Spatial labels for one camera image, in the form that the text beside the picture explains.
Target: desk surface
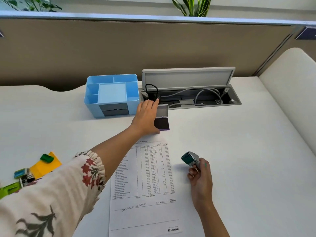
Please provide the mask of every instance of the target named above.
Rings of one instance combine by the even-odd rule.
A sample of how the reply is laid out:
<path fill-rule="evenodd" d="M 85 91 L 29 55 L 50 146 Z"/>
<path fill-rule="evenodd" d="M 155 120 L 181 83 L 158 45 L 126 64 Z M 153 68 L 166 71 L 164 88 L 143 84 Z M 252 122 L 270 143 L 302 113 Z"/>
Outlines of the desk surface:
<path fill-rule="evenodd" d="M 169 111 L 169 144 L 184 231 L 204 236 L 180 156 L 211 164 L 213 200 L 231 236 L 314 236 L 316 158 L 257 77 L 233 78 L 242 105 Z M 65 163 L 129 126 L 130 117 L 94 119 L 85 87 L 54 92 L 39 86 L 0 87 L 2 184 L 15 170 L 54 151 Z M 74 237 L 107 236 L 110 181 Z"/>

